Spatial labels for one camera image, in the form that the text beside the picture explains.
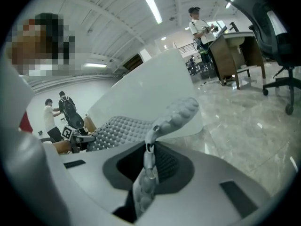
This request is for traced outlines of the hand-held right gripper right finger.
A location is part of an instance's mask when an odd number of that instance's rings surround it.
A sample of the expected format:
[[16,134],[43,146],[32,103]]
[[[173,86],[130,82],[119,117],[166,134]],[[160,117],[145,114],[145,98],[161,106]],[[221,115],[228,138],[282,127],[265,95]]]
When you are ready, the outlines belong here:
[[246,226],[270,195],[249,176],[206,153],[156,143],[159,184],[141,226]]

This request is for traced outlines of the wooden vanity desk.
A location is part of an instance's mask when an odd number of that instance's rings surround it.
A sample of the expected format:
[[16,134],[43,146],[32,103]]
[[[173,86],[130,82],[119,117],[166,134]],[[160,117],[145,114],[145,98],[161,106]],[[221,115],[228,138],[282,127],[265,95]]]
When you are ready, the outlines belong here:
[[234,32],[218,36],[210,45],[220,83],[225,86],[226,78],[234,77],[236,88],[240,89],[238,74],[259,67],[266,79],[261,50],[253,32]]

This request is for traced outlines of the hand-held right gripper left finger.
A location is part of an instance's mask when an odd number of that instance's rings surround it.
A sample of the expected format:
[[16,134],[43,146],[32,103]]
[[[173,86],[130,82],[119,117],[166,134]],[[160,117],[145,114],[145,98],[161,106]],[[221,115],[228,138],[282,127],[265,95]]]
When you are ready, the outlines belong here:
[[46,226],[134,226],[119,213],[132,215],[128,191],[113,188],[102,173],[113,153],[131,144],[102,152],[60,156],[51,144],[29,133],[2,136],[2,167],[17,196]]

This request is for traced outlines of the person's left forearm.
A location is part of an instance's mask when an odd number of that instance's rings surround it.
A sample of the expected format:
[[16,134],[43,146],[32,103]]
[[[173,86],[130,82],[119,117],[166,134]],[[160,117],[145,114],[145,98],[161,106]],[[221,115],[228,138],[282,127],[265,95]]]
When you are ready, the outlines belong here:
[[55,142],[52,145],[56,148],[58,154],[69,153],[72,151],[70,141],[68,140]]

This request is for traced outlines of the black office chair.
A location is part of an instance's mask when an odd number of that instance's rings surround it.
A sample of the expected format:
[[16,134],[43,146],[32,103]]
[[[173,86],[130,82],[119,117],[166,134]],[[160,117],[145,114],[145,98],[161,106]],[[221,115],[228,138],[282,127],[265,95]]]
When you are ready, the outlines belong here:
[[301,89],[301,80],[293,76],[293,70],[301,66],[301,59],[295,56],[288,30],[268,0],[234,0],[231,5],[251,21],[252,26],[249,28],[255,34],[262,55],[275,60],[282,67],[274,75],[274,82],[263,85],[262,92],[266,96],[268,88],[288,86],[290,102],[286,105],[285,112],[291,115],[294,111],[294,89]]

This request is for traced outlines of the small brown box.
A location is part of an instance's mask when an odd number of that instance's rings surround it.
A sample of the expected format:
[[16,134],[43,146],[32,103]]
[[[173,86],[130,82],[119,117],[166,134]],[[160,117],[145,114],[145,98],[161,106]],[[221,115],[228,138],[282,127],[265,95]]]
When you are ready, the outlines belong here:
[[92,119],[88,115],[86,115],[83,120],[88,132],[93,133],[96,130],[96,126],[92,122]]

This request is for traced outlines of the person's red shirt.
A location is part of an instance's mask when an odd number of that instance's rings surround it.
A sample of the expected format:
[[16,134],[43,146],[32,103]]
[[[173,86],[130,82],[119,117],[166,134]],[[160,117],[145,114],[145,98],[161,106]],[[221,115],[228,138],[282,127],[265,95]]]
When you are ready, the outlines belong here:
[[32,129],[32,126],[30,124],[30,121],[28,119],[28,115],[27,115],[26,111],[24,112],[24,115],[21,119],[19,128],[20,128],[21,131],[25,131],[25,132],[29,132],[29,133],[33,132],[33,129]]

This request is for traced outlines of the grey perforated floor mat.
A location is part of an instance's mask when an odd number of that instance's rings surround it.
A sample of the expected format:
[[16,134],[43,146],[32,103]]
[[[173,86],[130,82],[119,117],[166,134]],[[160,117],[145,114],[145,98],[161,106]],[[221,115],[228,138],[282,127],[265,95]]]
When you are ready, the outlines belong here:
[[196,99],[178,99],[154,121],[114,116],[92,133],[89,152],[133,144],[103,165],[110,184],[128,192],[125,204],[115,210],[116,216],[134,222],[156,195],[176,193],[189,183],[194,174],[191,160],[167,148],[158,138],[182,128],[198,111]]

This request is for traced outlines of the white bathtub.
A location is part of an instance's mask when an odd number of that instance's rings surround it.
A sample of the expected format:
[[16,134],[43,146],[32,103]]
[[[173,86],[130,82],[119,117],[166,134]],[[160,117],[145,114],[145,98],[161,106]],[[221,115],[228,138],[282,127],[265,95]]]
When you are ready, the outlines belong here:
[[174,101],[197,98],[184,59],[168,49],[141,64],[114,84],[89,109],[96,127],[113,116],[155,120]]

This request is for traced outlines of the black metal railing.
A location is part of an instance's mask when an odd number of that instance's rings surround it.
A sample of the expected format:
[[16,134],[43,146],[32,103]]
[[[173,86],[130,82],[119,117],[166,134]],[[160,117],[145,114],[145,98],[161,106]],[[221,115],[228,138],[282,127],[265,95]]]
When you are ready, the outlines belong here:
[[189,56],[198,52],[197,46],[195,43],[191,43],[182,47],[179,47],[178,50],[180,51],[181,55]]

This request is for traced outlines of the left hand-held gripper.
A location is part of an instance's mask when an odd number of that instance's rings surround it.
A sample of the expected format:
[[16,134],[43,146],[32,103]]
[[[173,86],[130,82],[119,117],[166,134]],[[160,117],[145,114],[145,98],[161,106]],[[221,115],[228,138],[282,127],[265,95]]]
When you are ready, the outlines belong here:
[[64,126],[61,137],[71,144],[71,152],[79,153],[87,149],[87,144],[95,141],[94,136],[82,135],[77,129]]

